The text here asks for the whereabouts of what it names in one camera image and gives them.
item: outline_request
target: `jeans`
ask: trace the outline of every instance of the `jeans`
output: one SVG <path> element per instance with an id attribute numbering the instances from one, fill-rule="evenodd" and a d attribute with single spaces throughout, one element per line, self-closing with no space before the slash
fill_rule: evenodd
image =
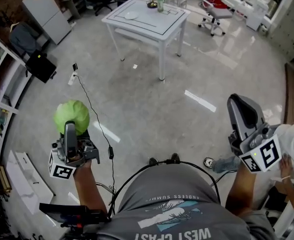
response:
<path id="1" fill-rule="evenodd" d="M 231 170 L 238 170 L 240 166 L 241 159 L 238 158 L 237 156 L 232 156 L 227 159 L 219 159 L 217 161 L 212 162 L 212 170 L 215 173 L 223 173 L 226 171 L 231 171 Z"/>

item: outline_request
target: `white cabinet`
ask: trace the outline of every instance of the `white cabinet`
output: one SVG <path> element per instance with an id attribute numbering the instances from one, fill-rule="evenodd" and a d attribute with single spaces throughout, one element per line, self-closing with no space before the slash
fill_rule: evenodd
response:
<path id="1" fill-rule="evenodd" d="M 59 7 L 54 0 L 23 0 L 22 3 L 41 26 L 59 12 Z"/>
<path id="2" fill-rule="evenodd" d="M 22 4 L 56 45 L 71 31 L 71 26 L 54 0 L 23 0 Z"/>
<path id="3" fill-rule="evenodd" d="M 52 17 L 42 28 L 55 44 L 59 43 L 70 31 L 70 25 L 61 12 Z"/>

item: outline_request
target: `white office chair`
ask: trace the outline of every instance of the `white office chair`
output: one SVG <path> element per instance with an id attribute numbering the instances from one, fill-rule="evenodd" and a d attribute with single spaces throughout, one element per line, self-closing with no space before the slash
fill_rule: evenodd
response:
<path id="1" fill-rule="evenodd" d="M 225 0 L 221 0 L 223 3 L 225 3 L 228 6 L 233 7 L 232 4 L 228 3 Z M 199 27 L 205 26 L 206 24 L 211 25 L 211 36 L 213 37 L 214 30 L 215 29 L 221 29 L 222 34 L 225 35 L 226 32 L 219 26 L 220 25 L 220 19 L 229 19 L 232 18 L 232 13 L 226 8 L 226 9 L 221 9 L 221 8 L 215 8 L 214 5 L 208 0 L 202 0 L 199 5 L 206 10 L 206 12 L 212 16 L 212 18 L 209 17 L 204 17 L 203 21 L 198 24 Z"/>

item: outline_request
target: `gray t-shirt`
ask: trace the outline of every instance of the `gray t-shirt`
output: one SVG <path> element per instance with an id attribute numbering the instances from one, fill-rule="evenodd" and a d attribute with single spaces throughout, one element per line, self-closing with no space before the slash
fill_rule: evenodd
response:
<path id="1" fill-rule="evenodd" d="M 97 235 L 99 240 L 276 239 L 265 214 L 233 215 L 198 172 L 182 164 L 142 172 L 129 186 L 118 214 Z"/>

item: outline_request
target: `glossy tile floor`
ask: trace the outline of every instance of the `glossy tile floor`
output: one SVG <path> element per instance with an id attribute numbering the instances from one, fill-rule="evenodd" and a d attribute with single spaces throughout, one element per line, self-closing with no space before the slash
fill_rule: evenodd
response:
<path id="1" fill-rule="evenodd" d="M 47 169 L 50 144 L 58 138 L 52 119 L 57 106 L 75 99 L 89 107 L 79 82 L 67 84 L 74 63 L 78 64 L 79 75 L 100 122 L 118 137 L 114 137 L 117 141 L 109 138 L 115 152 L 117 188 L 147 164 L 150 157 L 163 160 L 177 152 L 182 160 L 202 166 L 205 157 L 231 156 L 227 99 L 232 93 L 254 99 L 270 123 L 280 123 L 285 103 L 283 56 L 247 28 L 244 21 L 223 20 L 221 25 L 227 34 L 211 37 L 208 29 L 197 26 L 204 13 L 198 9 L 198 2 L 189 0 L 188 8 L 197 12 L 188 18 L 182 56 L 175 54 L 176 41 L 167 49 L 165 81 L 158 80 L 158 54 L 153 47 L 121 37 L 119 42 L 126 59 L 120 61 L 101 22 L 108 11 L 98 17 L 87 11 L 61 44 L 49 52 L 49 58 L 57 63 L 54 79 L 44 84 L 35 78 L 27 89 L 20 113 L 8 132 L 4 162 L 9 150 L 28 153 L 57 194 L 52 204 L 77 205 L 68 197 L 69 192 L 77 196 L 74 182 L 50 178 Z M 216 107 L 215 112 L 187 96 L 188 92 Z M 97 121 L 94 113 L 90 112 L 90 116 L 88 130 L 101 159 L 101 165 L 94 161 L 92 169 L 96 180 L 109 186 L 112 177 L 108 146 L 93 126 Z M 267 174 L 258 177 L 257 202 L 269 187 L 268 177 Z M 223 203 L 233 179 L 234 175 L 227 175 L 218 183 Z M 104 189 L 101 194 L 107 204 L 111 195 Z M 35 233 L 53 240 L 64 232 L 42 213 L 31 215 L 15 189 L 5 208 L 13 227 L 28 238 Z"/>

